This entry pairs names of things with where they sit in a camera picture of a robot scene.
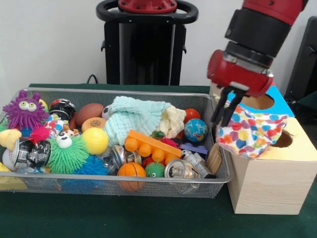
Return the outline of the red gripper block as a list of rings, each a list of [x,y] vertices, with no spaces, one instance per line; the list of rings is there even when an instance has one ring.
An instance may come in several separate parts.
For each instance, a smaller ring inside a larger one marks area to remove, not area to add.
[[[209,61],[207,77],[214,84],[224,87],[211,118],[213,124],[228,126],[236,107],[241,103],[244,92],[236,92],[230,105],[224,109],[230,87],[241,89],[247,95],[260,97],[266,93],[273,82],[273,73],[269,69],[245,62],[222,50],[216,50]]]

